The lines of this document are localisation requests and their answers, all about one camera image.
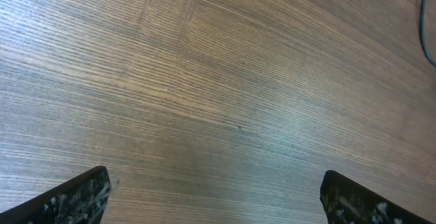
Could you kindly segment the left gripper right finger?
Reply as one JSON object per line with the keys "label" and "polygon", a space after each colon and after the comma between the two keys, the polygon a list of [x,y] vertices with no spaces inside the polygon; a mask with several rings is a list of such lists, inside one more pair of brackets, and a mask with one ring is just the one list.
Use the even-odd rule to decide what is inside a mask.
{"label": "left gripper right finger", "polygon": [[324,175],[320,201],[329,224],[431,224],[334,170]]}

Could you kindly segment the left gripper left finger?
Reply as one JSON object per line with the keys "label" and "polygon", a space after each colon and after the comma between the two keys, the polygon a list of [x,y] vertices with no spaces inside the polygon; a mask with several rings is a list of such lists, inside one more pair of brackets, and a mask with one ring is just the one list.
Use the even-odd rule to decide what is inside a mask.
{"label": "left gripper left finger", "polygon": [[1,213],[1,224],[99,224],[112,190],[99,165],[29,201]]}

